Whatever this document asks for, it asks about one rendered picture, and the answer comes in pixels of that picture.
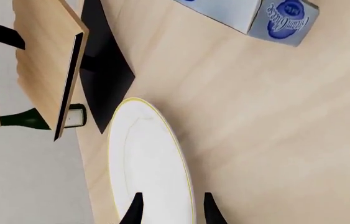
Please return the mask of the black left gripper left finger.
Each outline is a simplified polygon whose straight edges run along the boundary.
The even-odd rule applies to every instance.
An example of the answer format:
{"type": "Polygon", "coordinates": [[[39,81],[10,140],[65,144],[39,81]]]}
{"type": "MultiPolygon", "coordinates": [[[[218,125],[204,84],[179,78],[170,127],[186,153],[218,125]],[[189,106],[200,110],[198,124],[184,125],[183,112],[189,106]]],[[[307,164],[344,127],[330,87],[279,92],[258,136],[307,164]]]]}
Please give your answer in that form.
{"type": "Polygon", "coordinates": [[[142,192],[137,192],[130,207],[121,220],[121,224],[141,224],[144,209],[142,192]]]}

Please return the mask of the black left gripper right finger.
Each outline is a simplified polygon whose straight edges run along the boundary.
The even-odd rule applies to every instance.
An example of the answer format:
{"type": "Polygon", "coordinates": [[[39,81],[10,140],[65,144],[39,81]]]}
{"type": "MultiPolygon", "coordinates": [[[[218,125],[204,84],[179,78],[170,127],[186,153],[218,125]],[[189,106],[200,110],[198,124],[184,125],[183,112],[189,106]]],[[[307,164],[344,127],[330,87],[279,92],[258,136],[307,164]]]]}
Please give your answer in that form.
{"type": "Polygon", "coordinates": [[[214,201],[211,192],[205,192],[203,208],[206,224],[228,224],[214,201]]]}

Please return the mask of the white plate with yellow rim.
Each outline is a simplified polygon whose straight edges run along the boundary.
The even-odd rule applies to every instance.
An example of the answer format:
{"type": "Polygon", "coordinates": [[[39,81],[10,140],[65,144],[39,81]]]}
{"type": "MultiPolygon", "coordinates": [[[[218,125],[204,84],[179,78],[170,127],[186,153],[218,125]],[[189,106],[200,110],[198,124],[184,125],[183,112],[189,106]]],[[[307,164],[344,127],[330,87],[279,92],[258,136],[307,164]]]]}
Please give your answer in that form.
{"type": "Polygon", "coordinates": [[[119,218],[141,193],[141,224],[197,224],[180,143],[165,117],[146,100],[127,98],[116,108],[108,133],[108,171],[119,218]]]}

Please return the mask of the dark green wine bottle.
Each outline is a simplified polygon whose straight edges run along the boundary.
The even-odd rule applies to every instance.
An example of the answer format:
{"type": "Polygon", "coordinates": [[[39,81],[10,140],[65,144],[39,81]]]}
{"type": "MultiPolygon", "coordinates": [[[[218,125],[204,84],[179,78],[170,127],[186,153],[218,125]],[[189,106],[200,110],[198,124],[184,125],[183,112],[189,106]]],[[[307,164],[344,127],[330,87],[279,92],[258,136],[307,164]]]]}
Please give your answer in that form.
{"type": "Polygon", "coordinates": [[[50,130],[48,124],[35,108],[21,113],[0,116],[0,124],[1,126],[22,126],[32,129],[50,130]]]}

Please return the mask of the wooden rack with black edges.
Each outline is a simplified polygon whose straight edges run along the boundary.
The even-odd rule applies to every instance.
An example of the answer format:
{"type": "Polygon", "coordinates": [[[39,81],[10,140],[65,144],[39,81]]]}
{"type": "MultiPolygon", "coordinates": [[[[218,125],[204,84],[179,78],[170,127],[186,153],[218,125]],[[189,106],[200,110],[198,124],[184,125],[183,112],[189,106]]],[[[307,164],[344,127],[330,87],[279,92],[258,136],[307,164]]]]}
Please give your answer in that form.
{"type": "Polygon", "coordinates": [[[0,43],[16,48],[18,84],[58,139],[89,30],[66,0],[12,0],[12,10],[13,27],[0,25],[0,43]]]}

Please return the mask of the grey box with blue print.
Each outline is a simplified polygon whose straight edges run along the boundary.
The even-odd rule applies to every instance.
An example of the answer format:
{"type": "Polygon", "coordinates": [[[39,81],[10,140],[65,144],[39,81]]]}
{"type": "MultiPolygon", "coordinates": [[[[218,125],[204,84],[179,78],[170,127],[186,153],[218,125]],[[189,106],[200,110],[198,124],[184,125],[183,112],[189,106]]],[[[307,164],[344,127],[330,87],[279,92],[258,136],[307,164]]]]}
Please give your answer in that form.
{"type": "Polygon", "coordinates": [[[174,0],[256,39],[299,46],[320,14],[308,0],[174,0]]]}

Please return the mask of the flat black stove plate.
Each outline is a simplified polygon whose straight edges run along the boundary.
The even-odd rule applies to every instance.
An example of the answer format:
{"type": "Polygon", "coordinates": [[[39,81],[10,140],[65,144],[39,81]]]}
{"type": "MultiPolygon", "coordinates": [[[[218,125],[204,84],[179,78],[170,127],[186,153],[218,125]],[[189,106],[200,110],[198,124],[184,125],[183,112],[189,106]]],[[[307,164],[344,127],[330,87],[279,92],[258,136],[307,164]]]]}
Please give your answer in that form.
{"type": "Polygon", "coordinates": [[[103,133],[135,76],[117,45],[101,0],[84,0],[81,20],[89,29],[81,84],[92,117],[103,133]]]}

